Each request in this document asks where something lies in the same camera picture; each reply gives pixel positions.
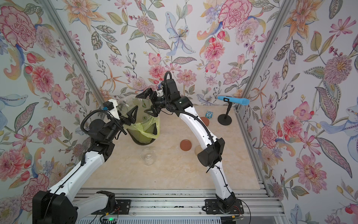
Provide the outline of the clear jar with rice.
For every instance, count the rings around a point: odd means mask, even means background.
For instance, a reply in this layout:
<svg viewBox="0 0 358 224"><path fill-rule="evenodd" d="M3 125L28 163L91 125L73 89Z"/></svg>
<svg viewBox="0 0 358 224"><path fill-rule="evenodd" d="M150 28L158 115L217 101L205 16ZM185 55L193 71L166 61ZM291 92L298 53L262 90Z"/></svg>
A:
<svg viewBox="0 0 358 224"><path fill-rule="evenodd" d="M155 152L149 148L143 149L140 154L140 157L147 166L153 165L156 161Z"/></svg>

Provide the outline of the terracotta jar lid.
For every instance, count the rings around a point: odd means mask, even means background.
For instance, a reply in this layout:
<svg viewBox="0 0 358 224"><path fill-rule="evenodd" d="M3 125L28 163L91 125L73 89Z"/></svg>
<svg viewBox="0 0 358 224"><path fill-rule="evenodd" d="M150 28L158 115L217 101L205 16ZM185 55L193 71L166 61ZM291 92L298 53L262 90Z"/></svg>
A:
<svg viewBox="0 0 358 224"><path fill-rule="evenodd" d="M190 140L185 139L180 142L180 149L183 151L189 151L192 148L192 143Z"/></svg>

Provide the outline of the beige jar lid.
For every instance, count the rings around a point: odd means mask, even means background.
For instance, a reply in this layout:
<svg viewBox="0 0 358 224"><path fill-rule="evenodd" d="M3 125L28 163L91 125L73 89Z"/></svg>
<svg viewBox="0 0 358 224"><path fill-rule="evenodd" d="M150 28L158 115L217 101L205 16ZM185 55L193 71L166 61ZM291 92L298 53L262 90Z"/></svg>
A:
<svg viewBox="0 0 358 224"><path fill-rule="evenodd" d="M195 148L195 150L194 150L196 156L197 156L199 153L201 153L202 151L203 151L203 149L202 149L202 147L201 147L200 145L198 145L198 146Z"/></svg>

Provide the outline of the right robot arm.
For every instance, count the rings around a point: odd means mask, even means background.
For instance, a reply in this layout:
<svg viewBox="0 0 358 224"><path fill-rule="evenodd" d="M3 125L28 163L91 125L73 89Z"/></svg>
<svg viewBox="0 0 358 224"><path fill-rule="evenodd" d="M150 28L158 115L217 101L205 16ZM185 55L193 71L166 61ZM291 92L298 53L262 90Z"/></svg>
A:
<svg viewBox="0 0 358 224"><path fill-rule="evenodd" d="M161 82L161 89L154 91L152 88L145 89L136 96L139 99L148 99L152 105L145 113L153 117L158 117L162 109L176 114L193 132L199 141L202 151L198 153L199 162L207 167L215 186L214 202L217 209L213 213L222 212L229 214L236 210L240 214L244 213L240 200L230 188L225 176L222 164L222 154L225 146L223 138L217 138L204 124L196 112L191 100L181 95L175 80L170 72L166 72L164 80Z"/></svg>

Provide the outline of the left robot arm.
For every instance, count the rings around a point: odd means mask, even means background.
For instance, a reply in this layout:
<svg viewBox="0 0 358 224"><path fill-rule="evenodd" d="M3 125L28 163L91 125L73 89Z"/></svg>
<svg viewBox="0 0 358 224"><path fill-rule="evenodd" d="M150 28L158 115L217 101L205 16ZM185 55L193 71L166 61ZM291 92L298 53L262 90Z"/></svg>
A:
<svg viewBox="0 0 358 224"><path fill-rule="evenodd" d="M47 191L39 191L32 199L34 224L74 224L95 212L108 215L118 210L115 194L105 190L74 201L85 182L109 159L115 147L113 140L126 133L124 126L136 123L137 106L122 116L112 102L104 105L104 109L92 111L80 124L92 141L81 155L81 161L57 184Z"/></svg>

